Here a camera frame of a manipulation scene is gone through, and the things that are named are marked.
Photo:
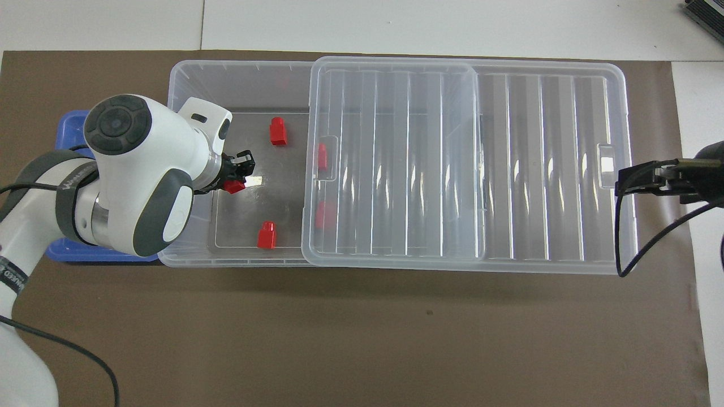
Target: white tile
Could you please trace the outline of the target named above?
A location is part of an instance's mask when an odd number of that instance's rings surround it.
[[[203,0],[0,0],[0,51],[198,49]]]
[[[724,60],[681,0],[206,0],[204,49]]]
[[[724,63],[675,62],[673,74],[681,149],[684,157],[693,157],[702,147],[724,140]],[[689,205],[689,210],[698,206]],[[719,257],[724,210],[694,218],[689,227],[711,402],[724,406],[724,271]]]

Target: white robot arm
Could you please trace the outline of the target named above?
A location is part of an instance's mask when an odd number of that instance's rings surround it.
[[[95,160],[74,151],[44,154],[0,208],[0,315],[11,317],[48,244],[66,236],[124,253],[150,256],[183,231],[193,195],[243,189],[250,151],[222,153],[232,120],[226,109],[190,98],[178,113],[137,95],[97,104],[84,124]],[[57,406],[50,371],[0,324],[0,406]]]

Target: brown mat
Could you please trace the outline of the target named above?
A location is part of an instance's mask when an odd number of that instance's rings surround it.
[[[59,118],[117,93],[165,103],[183,59],[248,51],[6,51],[0,183]],[[681,155],[671,65],[626,74],[633,159]],[[681,208],[638,198],[647,239]],[[708,406],[687,227],[630,277],[378,269],[170,269],[43,259],[14,310],[119,377],[124,406]],[[102,371],[23,335],[63,406],[110,406]]]

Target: blue tray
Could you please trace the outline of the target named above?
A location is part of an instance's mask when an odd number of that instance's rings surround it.
[[[88,110],[73,110],[63,115],[58,123],[58,133],[55,139],[55,148],[70,148],[79,144],[85,144],[83,138],[83,122],[88,116]],[[93,157],[89,149],[79,150],[79,153]],[[138,257],[130,254],[120,253],[109,248],[89,246],[83,243],[74,242],[62,238],[54,241],[48,246],[46,255],[55,261],[153,261],[158,258],[156,254],[149,257]]]

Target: plastic container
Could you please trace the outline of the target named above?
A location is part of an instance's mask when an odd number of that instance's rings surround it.
[[[226,150],[250,148],[262,181],[196,199],[165,264],[615,273],[613,186],[631,157],[626,84],[611,64],[181,62],[169,105],[190,96],[235,113]],[[288,156],[269,144],[273,116],[292,123]],[[282,250],[256,248],[264,220],[280,225]],[[627,258],[630,201],[621,221]]]
[[[55,139],[55,148],[71,148],[85,144],[83,138],[83,123],[85,117],[88,116],[88,110],[73,110],[67,112],[61,117],[58,123],[58,131]],[[93,153],[90,149],[78,150],[88,157],[92,157]],[[62,238],[51,243],[46,249],[46,255],[55,261],[113,261],[113,262],[136,262],[136,261],[153,261],[158,258],[157,255],[149,257],[132,256],[126,253],[120,253],[109,248],[99,246],[89,246],[84,243],[74,242],[73,240]]]

